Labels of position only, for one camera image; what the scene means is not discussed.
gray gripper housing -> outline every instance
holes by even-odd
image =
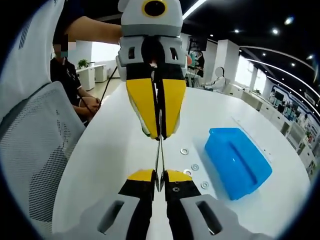
[[[187,197],[180,201],[195,240],[272,240],[241,226],[236,213],[211,195]]]
[[[110,200],[103,198],[83,212],[77,226],[67,232],[55,233],[52,239],[126,240],[139,200],[118,194],[108,204]],[[272,240],[267,235],[252,233],[239,225],[237,215],[211,195],[187,197],[180,201],[190,222],[194,240]]]

hand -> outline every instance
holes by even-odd
[[[98,107],[99,107],[99,104],[98,104],[98,103],[94,103],[94,104],[89,104],[89,105],[88,105],[88,108],[90,109],[90,111],[91,111],[93,114],[96,114],[96,112],[98,111]]]

white table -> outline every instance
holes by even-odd
[[[192,172],[202,194],[211,194],[235,211],[242,226],[275,237],[303,204],[310,181],[305,167],[285,137],[259,112],[242,100],[187,88],[180,127],[163,142],[165,167]],[[242,128],[267,157],[271,176],[250,195],[227,198],[217,173],[204,151],[210,128]],[[180,153],[189,150],[188,155]],[[65,168],[54,203],[52,231],[64,232],[79,223],[81,213],[107,195],[106,205],[138,169],[154,168],[157,142],[147,138],[132,109],[125,83],[113,92],[89,124]],[[203,181],[209,188],[200,187]],[[164,191],[155,194],[147,239],[172,239],[166,217]]]

chair backrest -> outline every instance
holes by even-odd
[[[84,130],[60,82],[45,85],[19,103],[0,124],[3,175],[43,237],[51,235],[60,179]]]

ceiling light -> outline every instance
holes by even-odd
[[[279,30],[278,30],[277,28],[273,28],[273,29],[272,29],[272,33],[273,33],[274,35],[278,35],[278,34],[279,34]]]
[[[300,83],[302,83],[303,85],[305,85],[307,88],[309,88],[312,92],[314,92],[314,94],[315,94],[318,98],[320,98],[320,94],[319,94],[316,90],[314,90],[311,86],[309,86],[309,85],[306,84],[304,81],[302,81],[300,78],[298,78],[297,76],[291,74],[290,72],[287,72],[287,71],[285,71],[285,70],[283,70],[283,69],[281,69],[281,68],[279,68],[279,67],[273,66],[273,65],[271,65],[271,64],[268,64],[268,63],[265,63],[265,62],[262,62],[262,61],[257,61],[257,60],[253,60],[253,59],[250,59],[250,58],[246,58],[246,60],[248,60],[248,61],[250,61],[250,62],[255,62],[255,63],[258,63],[258,64],[263,64],[263,65],[272,67],[272,68],[274,68],[274,69],[280,70],[281,72],[284,72],[284,73],[290,75],[291,77],[297,79]]]
[[[281,85],[285,86],[287,89],[291,90],[292,92],[294,92],[295,94],[297,94],[300,98],[302,98],[307,104],[310,105],[310,107],[314,110],[314,112],[316,112],[316,114],[318,114],[318,116],[320,117],[320,114],[319,112],[315,109],[315,107],[310,103],[308,102],[303,96],[301,96],[299,93],[297,93],[295,90],[293,90],[292,88],[290,88],[289,86],[285,85],[284,83],[278,81],[277,79],[274,79],[273,77],[270,77],[270,76],[266,76],[267,78],[269,79],[272,79],[273,81],[275,82],[278,82],[280,83]]]
[[[294,17],[293,16],[289,16],[285,21],[284,21],[284,25],[290,25],[293,23],[294,21]]]
[[[188,11],[183,14],[182,19],[185,20],[190,14],[192,14],[198,7],[205,3],[206,0],[198,0],[195,4],[193,4]]]

